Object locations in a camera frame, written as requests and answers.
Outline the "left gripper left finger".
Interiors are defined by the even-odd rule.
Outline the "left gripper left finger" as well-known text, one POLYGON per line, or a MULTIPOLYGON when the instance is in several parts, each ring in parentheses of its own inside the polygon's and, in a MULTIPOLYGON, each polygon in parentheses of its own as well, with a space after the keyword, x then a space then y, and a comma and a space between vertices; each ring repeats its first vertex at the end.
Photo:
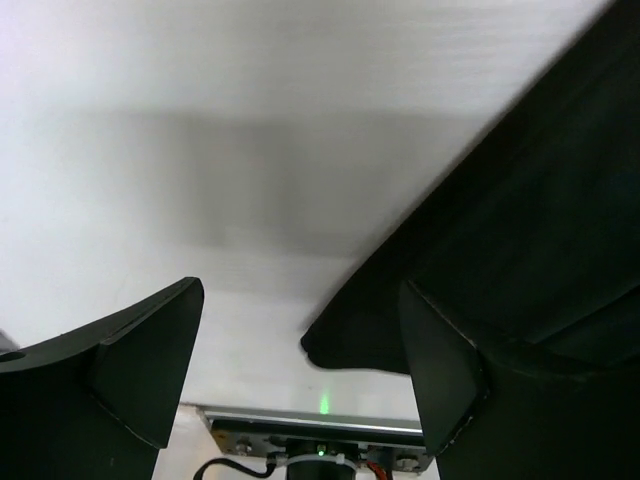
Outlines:
POLYGON ((149 479, 170 439, 204 305, 186 277, 1 355, 4 479, 149 479))

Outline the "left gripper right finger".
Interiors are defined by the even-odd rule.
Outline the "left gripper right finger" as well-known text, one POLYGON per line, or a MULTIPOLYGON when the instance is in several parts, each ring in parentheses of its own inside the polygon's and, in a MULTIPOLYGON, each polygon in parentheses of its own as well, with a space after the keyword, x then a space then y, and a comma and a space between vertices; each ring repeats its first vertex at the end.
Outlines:
POLYGON ((463 319, 404 283, 399 323, 444 479, 635 479, 639 362, 596 366, 463 319))

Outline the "black t-shirt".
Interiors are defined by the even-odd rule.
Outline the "black t-shirt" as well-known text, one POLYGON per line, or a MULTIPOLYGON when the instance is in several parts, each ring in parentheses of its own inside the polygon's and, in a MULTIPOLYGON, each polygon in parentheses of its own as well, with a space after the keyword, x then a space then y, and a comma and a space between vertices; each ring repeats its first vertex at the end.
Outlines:
POLYGON ((615 1, 337 292, 325 369, 407 373, 398 294, 595 365, 639 355, 639 5, 615 1))

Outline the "aluminium frame rail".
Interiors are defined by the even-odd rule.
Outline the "aluminium frame rail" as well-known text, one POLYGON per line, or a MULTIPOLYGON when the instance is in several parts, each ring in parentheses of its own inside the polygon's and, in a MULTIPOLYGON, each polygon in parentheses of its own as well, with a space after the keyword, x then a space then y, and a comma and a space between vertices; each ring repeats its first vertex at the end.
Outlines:
POLYGON ((201 410, 211 421, 237 420, 269 424, 342 428, 357 431, 376 431, 413 436, 422 435, 421 424, 418 420, 384 419, 364 416, 208 406, 198 404, 195 404, 195 407, 201 410))

